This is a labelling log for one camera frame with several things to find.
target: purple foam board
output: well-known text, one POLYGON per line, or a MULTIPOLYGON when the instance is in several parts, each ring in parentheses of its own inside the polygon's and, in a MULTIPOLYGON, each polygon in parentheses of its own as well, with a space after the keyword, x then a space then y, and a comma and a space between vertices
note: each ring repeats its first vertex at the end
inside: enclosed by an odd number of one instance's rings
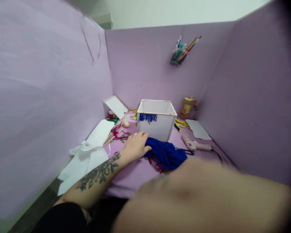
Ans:
POLYGON ((241 169, 289 185, 290 25, 276 1, 237 21, 198 114, 241 169))
POLYGON ((107 30, 113 92, 128 108, 141 99, 170 100, 179 114, 184 97, 200 100, 235 22, 107 30), (169 64, 180 34, 202 36, 181 67, 169 64))
POLYGON ((65 1, 0 1, 0 218, 56 177, 112 95, 102 28, 65 1))

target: leaf tattoo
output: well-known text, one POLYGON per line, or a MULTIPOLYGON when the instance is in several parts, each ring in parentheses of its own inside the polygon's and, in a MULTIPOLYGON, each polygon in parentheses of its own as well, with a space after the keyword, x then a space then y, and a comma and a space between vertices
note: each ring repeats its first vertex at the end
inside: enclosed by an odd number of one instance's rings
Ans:
POLYGON ((100 164, 98 167, 91 170, 88 174, 86 174, 82 179, 79 180, 78 186, 75 189, 80 189, 81 191, 86 190, 87 184, 88 189, 90 189, 94 182, 99 183, 106 182, 106 176, 110 173, 114 172, 114 168, 119 165, 115 163, 121 157, 120 153, 117 153, 112 158, 100 164))

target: blue yarn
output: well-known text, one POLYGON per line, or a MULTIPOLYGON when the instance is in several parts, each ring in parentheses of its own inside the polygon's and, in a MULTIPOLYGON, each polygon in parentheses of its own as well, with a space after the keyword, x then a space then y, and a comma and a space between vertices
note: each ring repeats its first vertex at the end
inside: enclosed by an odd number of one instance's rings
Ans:
POLYGON ((148 121, 149 124, 151 124, 152 121, 157 120, 157 115, 156 114, 147 114, 147 113, 140 113, 139 114, 139 121, 148 121))
POLYGON ((148 138, 145 145, 151 146, 152 150, 148 151, 144 157, 155 158, 157 163, 168 171, 177 169, 188 158, 184 150, 176 149, 169 142, 148 138))

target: power cord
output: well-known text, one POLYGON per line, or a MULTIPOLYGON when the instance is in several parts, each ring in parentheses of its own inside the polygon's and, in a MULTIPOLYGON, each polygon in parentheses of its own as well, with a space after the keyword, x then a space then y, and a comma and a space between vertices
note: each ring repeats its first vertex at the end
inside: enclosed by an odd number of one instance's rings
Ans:
POLYGON ((223 164, 222 157, 221 157, 221 156, 218 154, 218 152, 216 152, 216 151, 214 150, 214 148, 213 148, 213 147, 211 147, 211 151, 213 151, 213 152, 215 152, 215 153, 217 154, 217 156, 219 157, 219 159, 220 159, 221 163, 223 164))

